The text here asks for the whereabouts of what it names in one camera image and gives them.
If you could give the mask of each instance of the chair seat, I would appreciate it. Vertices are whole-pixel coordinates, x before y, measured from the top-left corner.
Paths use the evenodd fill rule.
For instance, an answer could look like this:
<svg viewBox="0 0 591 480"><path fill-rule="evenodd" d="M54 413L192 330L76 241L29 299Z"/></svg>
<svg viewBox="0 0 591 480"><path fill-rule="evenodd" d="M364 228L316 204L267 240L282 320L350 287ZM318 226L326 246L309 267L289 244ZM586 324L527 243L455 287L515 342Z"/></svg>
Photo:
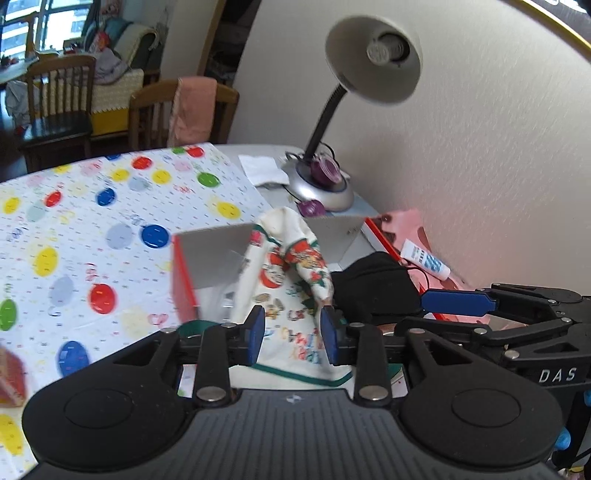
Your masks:
<svg viewBox="0 0 591 480"><path fill-rule="evenodd" d="M25 132L22 147L36 147L62 140L92 135L92 122L87 112L66 112L37 118Z"/></svg>

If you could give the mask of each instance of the blue knob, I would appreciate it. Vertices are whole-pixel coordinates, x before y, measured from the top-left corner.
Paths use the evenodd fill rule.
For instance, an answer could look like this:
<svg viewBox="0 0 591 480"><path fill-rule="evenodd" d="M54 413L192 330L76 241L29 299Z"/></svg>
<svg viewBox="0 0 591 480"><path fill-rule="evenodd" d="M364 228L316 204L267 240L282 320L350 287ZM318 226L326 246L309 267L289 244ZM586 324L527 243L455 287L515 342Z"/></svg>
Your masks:
<svg viewBox="0 0 591 480"><path fill-rule="evenodd" d="M557 450L566 450L570 445L570 432L563 428L562 432L560 432L560 435L558 435L558 439L556 440L556 443L554 444L554 448L556 448Z"/></svg>

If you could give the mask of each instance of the black pouch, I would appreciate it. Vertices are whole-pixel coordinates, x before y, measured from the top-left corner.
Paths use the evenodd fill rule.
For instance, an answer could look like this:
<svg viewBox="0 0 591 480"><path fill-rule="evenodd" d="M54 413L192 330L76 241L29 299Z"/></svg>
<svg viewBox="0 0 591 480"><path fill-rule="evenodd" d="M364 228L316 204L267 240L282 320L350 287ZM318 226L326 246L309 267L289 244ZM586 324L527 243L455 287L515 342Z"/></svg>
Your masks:
<svg viewBox="0 0 591 480"><path fill-rule="evenodd" d="M334 307L350 322L386 325L408 315L423 316L421 297L405 267L386 252L360 258L331 272Z"/></svg>

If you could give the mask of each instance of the lamp neck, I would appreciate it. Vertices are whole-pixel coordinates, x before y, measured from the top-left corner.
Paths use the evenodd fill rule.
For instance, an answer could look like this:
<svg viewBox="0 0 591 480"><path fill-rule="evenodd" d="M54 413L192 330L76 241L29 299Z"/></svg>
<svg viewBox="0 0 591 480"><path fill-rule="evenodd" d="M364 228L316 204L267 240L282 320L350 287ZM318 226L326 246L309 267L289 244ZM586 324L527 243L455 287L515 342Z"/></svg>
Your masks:
<svg viewBox="0 0 591 480"><path fill-rule="evenodd" d="M322 110L322 114L318 119L316 128L314 129L314 132L310 137L310 141L308 142L308 146L306 147L306 151L304 152L304 161L310 162L312 158L314 158L314 154L318 149L318 145L320 145L320 141L324 136L324 132L326 132L330 120L335 114L335 110L339 106L340 101L345 96L345 93L347 93L347 90L345 90L341 84L338 84L337 88L335 88L333 93L330 95L329 101L326 102L324 110Z"/></svg>

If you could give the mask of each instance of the lamp shade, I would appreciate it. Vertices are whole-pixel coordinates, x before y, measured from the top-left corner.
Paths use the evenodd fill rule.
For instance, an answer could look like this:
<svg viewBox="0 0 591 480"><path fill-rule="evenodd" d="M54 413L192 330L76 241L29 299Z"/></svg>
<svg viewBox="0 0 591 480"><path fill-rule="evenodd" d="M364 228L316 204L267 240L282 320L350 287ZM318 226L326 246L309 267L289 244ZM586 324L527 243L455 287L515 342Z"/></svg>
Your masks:
<svg viewBox="0 0 591 480"><path fill-rule="evenodd" d="M411 41L400 28L374 17L339 21L326 39L326 59L343 87L378 103L403 102L421 75L418 40Z"/></svg>

